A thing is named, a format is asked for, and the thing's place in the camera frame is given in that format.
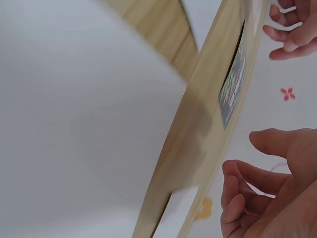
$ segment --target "wooden board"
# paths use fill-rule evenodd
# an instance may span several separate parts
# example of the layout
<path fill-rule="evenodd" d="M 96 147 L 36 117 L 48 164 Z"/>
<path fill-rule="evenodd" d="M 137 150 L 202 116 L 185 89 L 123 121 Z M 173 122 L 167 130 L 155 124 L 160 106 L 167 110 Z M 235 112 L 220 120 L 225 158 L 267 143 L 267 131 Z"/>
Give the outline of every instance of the wooden board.
<path fill-rule="evenodd" d="M 185 34 L 188 22 L 182 16 L 185 13 L 178 0 L 147 1 L 143 8 L 143 1 L 136 0 L 131 11 L 139 7 L 140 11 L 146 11 L 148 15 L 142 12 L 133 21 L 128 17 L 130 13 L 124 17 L 171 62 L 189 84 L 166 138 L 133 237 L 151 237 L 173 191 L 199 185 L 196 199 L 179 234 L 182 238 L 187 234 L 222 161 L 248 87 L 261 31 L 258 30 L 254 36 L 253 23 L 248 21 L 252 0 L 223 0 L 198 55 L 189 28 Z M 154 11 L 156 6 L 160 6 L 164 17 Z M 149 14 L 153 12 L 156 12 L 153 25 L 138 28 L 142 25 L 139 17 L 152 19 Z M 218 95 L 245 19 L 248 28 L 246 78 L 236 110 L 224 131 Z"/>
<path fill-rule="evenodd" d="M 179 0 L 102 1 L 116 9 L 189 81 L 198 62 L 198 52 Z"/>

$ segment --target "white paper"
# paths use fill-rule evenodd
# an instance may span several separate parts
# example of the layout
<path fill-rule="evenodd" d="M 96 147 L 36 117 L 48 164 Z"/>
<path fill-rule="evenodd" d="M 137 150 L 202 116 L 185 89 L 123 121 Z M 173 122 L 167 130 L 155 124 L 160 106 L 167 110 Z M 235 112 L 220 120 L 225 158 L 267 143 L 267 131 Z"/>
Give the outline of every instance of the white paper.
<path fill-rule="evenodd" d="M 153 238 L 176 238 L 194 202 L 199 186 L 174 192 Z"/>
<path fill-rule="evenodd" d="M 181 0 L 190 23 L 198 51 L 203 47 L 221 0 Z"/>
<path fill-rule="evenodd" d="M 0 22 L 0 237 L 130 238 L 186 85 L 89 0 Z"/>

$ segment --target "finger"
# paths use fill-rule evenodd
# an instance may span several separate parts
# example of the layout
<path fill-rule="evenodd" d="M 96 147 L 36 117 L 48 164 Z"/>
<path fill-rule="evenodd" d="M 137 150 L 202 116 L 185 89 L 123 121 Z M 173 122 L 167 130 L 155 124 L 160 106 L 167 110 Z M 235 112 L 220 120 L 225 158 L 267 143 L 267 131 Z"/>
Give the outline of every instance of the finger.
<path fill-rule="evenodd" d="M 266 129 L 250 133 L 250 142 L 260 152 L 267 155 L 275 155 L 286 158 L 291 142 L 298 132 Z"/>
<path fill-rule="evenodd" d="M 240 227 L 233 231 L 228 238 L 243 238 L 245 233 L 247 232 L 247 229 Z"/>
<path fill-rule="evenodd" d="M 293 0 L 278 0 L 278 4 L 280 4 L 280 6 L 284 9 L 293 7 L 295 5 Z"/>
<path fill-rule="evenodd" d="M 250 215 L 262 216 L 272 200 L 273 198 L 265 195 L 250 194 L 245 197 L 245 211 Z"/>
<path fill-rule="evenodd" d="M 243 161 L 235 160 L 235 163 L 244 180 L 266 194 L 277 195 L 289 178 L 287 174 L 262 170 Z"/>
<path fill-rule="evenodd" d="M 298 22 L 300 19 L 296 10 L 289 11 L 287 13 L 280 12 L 278 6 L 272 4 L 269 10 L 269 15 L 271 19 L 282 26 L 292 26 Z"/>
<path fill-rule="evenodd" d="M 241 227 L 239 218 L 245 205 L 244 197 L 239 194 L 230 202 L 228 207 L 223 211 L 220 223 L 223 237 L 229 237 L 235 230 Z"/>
<path fill-rule="evenodd" d="M 301 26 L 293 29 L 284 42 L 284 50 L 286 52 L 294 51 L 301 46 L 308 45 L 314 38 L 316 38 L 317 24 L 315 21 L 315 19 L 310 17 Z"/>
<path fill-rule="evenodd" d="M 224 178 L 223 190 L 221 195 L 221 207 L 223 210 L 227 208 L 234 197 L 239 194 L 238 180 L 234 176 L 226 176 Z"/>
<path fill-rule="evenodd" d="M 271 60 L 288 60 L 292 58 L 304 57 L 317 51 L 317 38 L 308 45 L 297 48 L 294 51 L 286 52 L 283 48 L 272 51 L 269 55 Z"/>
<path fill-rule="evenodd" d="M 253 226 L 253 224 L 259 219 L 260 217 L 258 216 L 254 216 L 254 215 L 250 215 L 250 214 L 245 214 L 241 217 L 240 219 L 240 223 L 241 226 L 243 228 L 250 228 L 251 226 Z"/>
<path fill-rule="evenodd" d="M 289 31 L 277 30 L 268 25 L 263 26 L 263 31 L 270 36 L 272 40 L 279 42 L 284 42 L 289 34 Z"/>
<path fill-rule="evenodd" d="M 236 177 L 238 181 L 238 193 L 242 194 L 246 201 L 246 211 L 258 216 L 262 215 L 271 202 L 271 198 L 258 195 L 250 188 L 241 175 L 235 161 L 225 161 L 223 163 L 223 171 L 227 176 Z"/>

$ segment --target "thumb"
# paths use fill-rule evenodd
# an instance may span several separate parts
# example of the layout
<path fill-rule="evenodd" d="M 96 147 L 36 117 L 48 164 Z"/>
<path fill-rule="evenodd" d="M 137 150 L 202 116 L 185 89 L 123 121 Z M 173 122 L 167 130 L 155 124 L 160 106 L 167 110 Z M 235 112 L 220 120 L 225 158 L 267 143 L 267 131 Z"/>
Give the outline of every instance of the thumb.
<path fill-rule="evenodd" d="M 317 37 L 317 18 L 309 17 L 303 25 L 292 30 L 284 41 L 284 51 L 291 52 L 298 47 L 308 45 Z"/>
<path fill-rule="evenodd" d="M 250 142 L 257 150 L 264 154 L 286 158 L 290 144 L 297 135 L 297 130 L 267 129 L 251 132 Z"/>

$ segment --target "printed image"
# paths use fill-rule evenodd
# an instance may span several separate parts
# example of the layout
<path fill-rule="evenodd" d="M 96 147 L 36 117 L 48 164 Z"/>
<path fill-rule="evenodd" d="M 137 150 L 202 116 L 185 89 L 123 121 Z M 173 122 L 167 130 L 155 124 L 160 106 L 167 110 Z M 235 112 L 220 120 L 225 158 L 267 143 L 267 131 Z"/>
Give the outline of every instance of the printed image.
<path fill-rule="evenodd" d="M 222 121 L 226 129 L 237 104 L 246 69 L 246 33 L 243 29 L 237 54 L 219 95 Z"/>

